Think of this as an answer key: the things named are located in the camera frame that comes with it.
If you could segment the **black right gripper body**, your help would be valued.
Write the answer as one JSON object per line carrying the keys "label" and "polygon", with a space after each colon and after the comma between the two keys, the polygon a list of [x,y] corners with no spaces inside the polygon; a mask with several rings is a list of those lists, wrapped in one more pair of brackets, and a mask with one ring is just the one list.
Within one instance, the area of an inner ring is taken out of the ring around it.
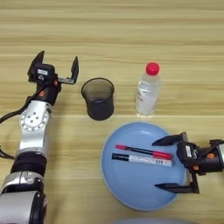
{"label": "black right gripper body", "polygon": [[199,193],[197,175],[223,171],[223,141],[214,139],[210,141],[209,147],[201,148],[195,143],[190,143],[185,132],[181,135],[179,160],[192,175],[192,181],[188,185],[192,188],[191,193]]}

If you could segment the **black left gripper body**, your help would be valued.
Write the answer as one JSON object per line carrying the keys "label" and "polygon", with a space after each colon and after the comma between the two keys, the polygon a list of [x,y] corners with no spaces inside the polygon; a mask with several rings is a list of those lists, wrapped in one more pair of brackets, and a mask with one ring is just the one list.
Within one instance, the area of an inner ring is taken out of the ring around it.
{"label": "black left gripper body", "polygon": [[61,84],[54,79],[52,82],[39,81],[37,83],[38,95],[35,97],[37,101],[55,104],[58,93],[61,90]]}

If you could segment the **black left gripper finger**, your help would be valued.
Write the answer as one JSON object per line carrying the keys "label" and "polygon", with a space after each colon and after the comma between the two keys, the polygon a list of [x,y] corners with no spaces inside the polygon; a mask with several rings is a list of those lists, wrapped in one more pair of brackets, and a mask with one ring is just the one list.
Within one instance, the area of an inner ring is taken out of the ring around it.
{"label": "black left gripper finger", "polygon": [[34,60],[32,61],[31,65],[30,65],[30,68],[28,70],[28,76],[29,76],[29,79],[28,81],[35,81],[35,75],[34,75],[34,67],[37,63],[42,63],[43,62],[43,59],[44,59],[44,55],[45,55],[45,52],[44,51],[41,51],[37,54],[37,56],[34,58]]}
{"label": "black left gripper finger", "polygon": [[58,78],[58,82],[62,84],[74,85],[78,79],[78,74],[79,74],[79,61],[78,61],[78,57],[75,57],[71,67],[71,77]]}

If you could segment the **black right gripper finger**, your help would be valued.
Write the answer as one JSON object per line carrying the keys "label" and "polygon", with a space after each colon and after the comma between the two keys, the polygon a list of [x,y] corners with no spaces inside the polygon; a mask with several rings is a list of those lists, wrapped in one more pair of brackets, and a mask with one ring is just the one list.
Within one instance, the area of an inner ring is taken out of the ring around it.
{"label": "black right gripper finger", "polygon": [[181,134],[165,136],[155,141],[152,145],[153,146],[170,146],[170,145],[174,145],[175,143],[178,143],[181,140],[182,140]]}
{"label": "black right gripper finger", "polygon": [[177,183],[156,184],[157,188],[168,191],[170,193],[191,193],[192,188],[188,185],[179,185]]}

